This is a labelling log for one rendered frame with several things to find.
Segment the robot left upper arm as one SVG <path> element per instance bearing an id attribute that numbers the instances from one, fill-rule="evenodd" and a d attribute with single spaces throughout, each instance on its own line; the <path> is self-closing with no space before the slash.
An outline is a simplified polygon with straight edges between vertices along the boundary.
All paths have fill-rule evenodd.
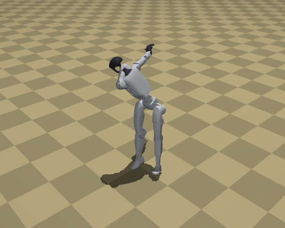
<path id="1" fill-rule="evenodd" d="M 124 71 L 122 71 L 123 70 L 123 65 L 124 64 L 122 64 L 121 67 L 120 67 L 118 80 L 116 82 L 116 88 L 119 89 L 119 90 L 126 89 L 128 87 L 127 84 L 124 81 L 125 73 L 124 73 Z"/>

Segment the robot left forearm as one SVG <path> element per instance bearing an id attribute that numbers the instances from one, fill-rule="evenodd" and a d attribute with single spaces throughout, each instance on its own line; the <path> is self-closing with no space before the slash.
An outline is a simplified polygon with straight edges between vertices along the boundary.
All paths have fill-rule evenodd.
<path id="1" fill-rule="evenodd" d="M 126 69 L 131 69 L 131 67 L 128 64 L 124 64 L 123 67 Z"/>

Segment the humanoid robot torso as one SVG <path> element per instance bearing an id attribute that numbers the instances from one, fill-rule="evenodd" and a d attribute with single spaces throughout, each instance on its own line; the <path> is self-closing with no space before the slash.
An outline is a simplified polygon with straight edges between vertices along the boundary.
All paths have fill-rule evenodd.
<path id="1" fill-rule="evenodd" d="M 153 110 L 155 103 L 158 103 L 157 99 L 151 96 L 149 93 L 151 87 L 147 79 L 142 73 L 134 66 L 131 67 L 129 75 L 124 77 L 124 81 L 127 84 L 127 90 L 133 97 L 143 100 L 142 104 L 149 110 Z"/>

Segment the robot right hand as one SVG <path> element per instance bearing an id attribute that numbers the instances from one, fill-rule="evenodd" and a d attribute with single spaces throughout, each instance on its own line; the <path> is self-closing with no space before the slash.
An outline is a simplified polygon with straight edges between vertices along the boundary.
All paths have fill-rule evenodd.
<path id="1" fill-rule="evenodd" d="M 151 51 L 151 50 L 152 50 L 153 45 L 154 45 L 154 44 L 150 44 L 150 45 L 148 45 L 147 48 L 145 49 L 146 52 L 147 52 L 147 51 L 150 51 L 150 54 L 151 54 L 151 55 L 152 55 L 152 51 Z"/>

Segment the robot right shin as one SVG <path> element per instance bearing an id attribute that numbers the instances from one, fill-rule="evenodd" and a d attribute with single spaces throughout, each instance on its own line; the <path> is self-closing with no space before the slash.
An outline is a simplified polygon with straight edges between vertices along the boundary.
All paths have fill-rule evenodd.
<path id="1" fill-rule="evenodd" d="M 145 138 L 139 137 L 138 133 L 135 133 L 135 149 L 136 149 L 136 160 L 141 160 L 142 149 L 144 146 Z"/>

